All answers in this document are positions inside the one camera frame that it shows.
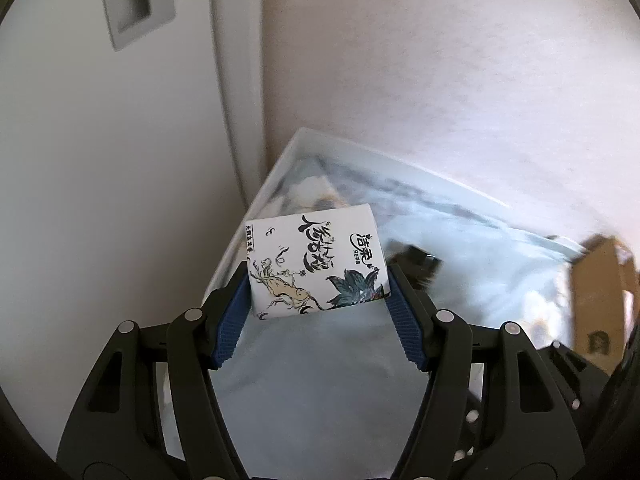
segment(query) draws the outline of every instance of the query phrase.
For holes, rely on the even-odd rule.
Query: white tissue package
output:
[[[389,294],[369,204],[251,220],[245,228],[259,319],[332,310]]]

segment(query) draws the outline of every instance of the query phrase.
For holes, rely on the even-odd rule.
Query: blue gripper pad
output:
[[[218,323],[216,349],[211,354],[211,360],[217,368],[234,354],[250,309],[251,286],[249,274],[245,273]]]
[[[391,295],[385,298],[385,303],[404,348],[404,354],[409,361],[415,363],[418,370],[424,370],[427,357],[422,348],[422,329],[391,271],[389,271],[389,285]]]

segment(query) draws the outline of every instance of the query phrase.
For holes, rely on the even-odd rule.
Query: dark object in bin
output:
[[[427,292],[442,261],[418,247],[409,246],[404,252],[393,256],[390,263],[400,266],[414,289]]]

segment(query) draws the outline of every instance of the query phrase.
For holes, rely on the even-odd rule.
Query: door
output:
[[[119,50],[103,0],[0,24],[0,384],[52,456],[118,323],[199,306],[242,217],[210,0],[173,3]]]

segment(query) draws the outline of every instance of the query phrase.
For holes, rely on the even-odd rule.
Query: green leaf illustration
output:
[[[338,276],[329,276],[327,279],[339,292],[337,296],[329,300],[329,303],[337,308],[384,298],[385,291],[382,285],[375,288],[377,277],[377,269],[372,270],[366,278],[357,270],[351,269],[344,270],[344,279]]]

